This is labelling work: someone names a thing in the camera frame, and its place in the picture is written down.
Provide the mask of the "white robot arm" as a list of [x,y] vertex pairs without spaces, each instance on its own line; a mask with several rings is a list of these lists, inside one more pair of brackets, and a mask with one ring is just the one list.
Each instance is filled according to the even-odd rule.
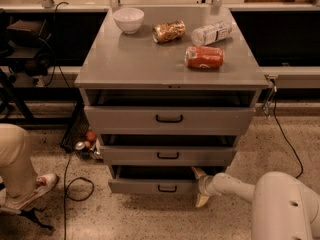
[[282,172],[264,174],[255,185],[226,173],[207,175],[192,168],[198,180],[197,207],[211,196],[236,195],[252,205],[251,240],[319,240],[320,195]]

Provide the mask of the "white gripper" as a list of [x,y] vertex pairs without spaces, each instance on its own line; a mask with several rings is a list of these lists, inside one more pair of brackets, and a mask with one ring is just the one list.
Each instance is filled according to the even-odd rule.
[[201,208],[208,202],[209,196],[215,194],[213,177],[208,176],[200,167],[192,167],[192,171],[198,180],[198,189],[200,192],[197,194],[195,207]]

